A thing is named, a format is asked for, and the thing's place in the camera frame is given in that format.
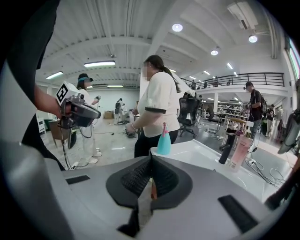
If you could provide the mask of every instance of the hand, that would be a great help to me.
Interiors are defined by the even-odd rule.
[[[133,113],[133,115],[134,115],[134,116],[136,116],[136,115],[138,115],[138,114],[139,114],[139,112],[138,112],[137,108],[135,108],[134,110],[132,110],[132,113]]]
[[[135,132],[135,129],[132,127],[131,122],[126,124],[125,127],[126,127],[127,132],[129,132],[129,133],[134,133]]]

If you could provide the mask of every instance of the ponytail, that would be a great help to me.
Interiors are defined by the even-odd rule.
[[[173,75],[172,75],[170,69],[168,69],[166,66],[162,66],[162,67],[161,67],[161,70],[162,70],[163,72],[167,73],[168,75],[170,75],[170,76],[173,78],[173,80],[174,80],[174,82],[175,82],[176,92],[177,92],[177,93],[180,93],[181,90],[180,90],[180,87],[179,87],[179,83],[178,83],[178,82],[175,80],[175,78],[173,77]]]

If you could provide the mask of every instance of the white counter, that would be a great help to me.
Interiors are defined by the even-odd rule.
[[[261,202],[264,202],[271,194],[276,192],[275,187],[244,167],[240,167],[237,172],[232,172],[227,166],[229,159],[227,159],[225,165],[220,164],[218,161],[221,154],[196,140],[173,144],[168,155],[160,155],[156,151],[156,147],[151,148],[153,155],[172,158],[191,165],[215,170],[253,194]]]

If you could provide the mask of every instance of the round ceiling light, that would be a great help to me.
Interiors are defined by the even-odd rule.
[[[172,29],[173,29],[173,31],[175,31],[175,32],[180,32],[180,31],[183,29],[183,27],[182,27],[181,24],[177,23],[177,24],[174,24],[174,25],[172,26]]]
[[[210,53],[211,53],[211,55],[213,55],[213,56],[216,56],[216,55],[219,54],[219,52],[218,52],[217,50],[212,50]]]
[[[257,42],[257,36],[250,35],[250,37],[249,37],[249,42],[250,42],[250,43],[256,43],[256,42]]]

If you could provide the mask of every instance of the air conditioner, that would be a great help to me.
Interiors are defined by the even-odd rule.
[[[247,2],[237,2],[227,7],[229,12],[239,20],[240,28],[248,30],[255,29],[258,25],[257,19]]]

